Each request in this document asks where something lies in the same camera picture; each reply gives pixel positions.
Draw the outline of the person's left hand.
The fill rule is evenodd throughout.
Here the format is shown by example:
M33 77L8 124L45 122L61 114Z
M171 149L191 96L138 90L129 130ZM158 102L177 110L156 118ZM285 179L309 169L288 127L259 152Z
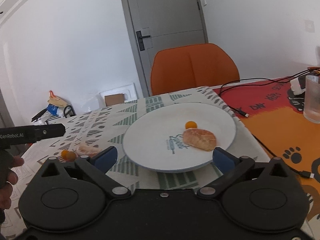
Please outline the person's left hand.
M23 164L23 158L19 156L14 157L7 151L1 152L1 224L5 221L4 210L11 207L12 186L18 182L17 174L11 169L13 167L20 167Z

